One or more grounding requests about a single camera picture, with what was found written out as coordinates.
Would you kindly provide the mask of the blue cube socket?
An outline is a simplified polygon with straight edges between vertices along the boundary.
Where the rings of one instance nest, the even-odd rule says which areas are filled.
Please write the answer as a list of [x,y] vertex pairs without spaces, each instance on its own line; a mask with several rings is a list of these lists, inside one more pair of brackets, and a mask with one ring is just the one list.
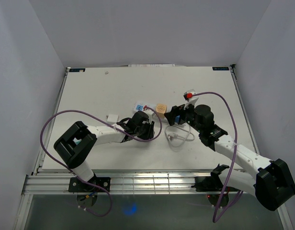
[[175,119],[174,119],[174,122],[176,124],[180,125],[181,124],[181,116],[180,115],[176,116]]

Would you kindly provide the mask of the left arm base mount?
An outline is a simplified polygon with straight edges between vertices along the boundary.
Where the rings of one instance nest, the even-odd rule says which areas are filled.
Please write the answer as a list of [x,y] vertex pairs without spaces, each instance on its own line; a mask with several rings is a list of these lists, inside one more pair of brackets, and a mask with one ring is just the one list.
[[95,205],[98,193],[110,192],[111,178],[93,176],[88,182],[83,182],[77,177],[69,181],[68,192],[77,194],[77,203],[80,206],[92,207]]

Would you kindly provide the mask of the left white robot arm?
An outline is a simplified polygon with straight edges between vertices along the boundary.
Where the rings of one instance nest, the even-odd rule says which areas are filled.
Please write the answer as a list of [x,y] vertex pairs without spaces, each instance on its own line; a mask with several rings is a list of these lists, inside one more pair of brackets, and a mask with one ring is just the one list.
[[153,112],[138,111],[131,118],[125,118],[110,126],[87,126],[75,122],[55,143],[54,149],[66,166],[80,178],[84,191],[96,186],[96,176],[86,158],[92,148],[101,144],[124,143],[137,138],[148,141],[154,137]]

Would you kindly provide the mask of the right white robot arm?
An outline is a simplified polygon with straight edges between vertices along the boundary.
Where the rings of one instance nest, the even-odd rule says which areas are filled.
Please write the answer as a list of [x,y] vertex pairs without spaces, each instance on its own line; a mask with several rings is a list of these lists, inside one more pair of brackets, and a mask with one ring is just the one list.
[[295,195],[295,183],[287,163],[281,159],[272,161],[235,143],[225,130],[215,124],[209,106],[173,106],[164,116],[171,126],[187,123],[198,131],[205,146],[231,159],[244,170],[231,171],[228,165],[219,164],[210,176],[196,181],[193,187],[198,191],[233,187],[256,197],[270,211],[275,211]]

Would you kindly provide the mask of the beige cube socket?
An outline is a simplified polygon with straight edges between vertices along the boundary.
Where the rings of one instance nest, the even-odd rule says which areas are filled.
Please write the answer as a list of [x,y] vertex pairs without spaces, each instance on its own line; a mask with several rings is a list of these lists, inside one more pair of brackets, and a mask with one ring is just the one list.
[[159,116],[164,116],[164,114],[167,112],[167,106],[165,104],[162,103],[158,103],[156,105],[156,113]]

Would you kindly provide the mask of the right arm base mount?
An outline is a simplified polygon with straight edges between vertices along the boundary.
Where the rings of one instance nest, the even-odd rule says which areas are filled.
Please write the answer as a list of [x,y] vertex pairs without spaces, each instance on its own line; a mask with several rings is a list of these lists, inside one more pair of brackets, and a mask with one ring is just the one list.
[[[222,190],[222,184],[216,184],[211,176],[197,176],[194,178],[194,184],[191,188],[196,192],[207,192],[207,199],[211,205],[216,206]],[[233,187],[227,187],[220,202],[220,207],[226,207],[229,204],[229,192],[237,192],[238,190]]]

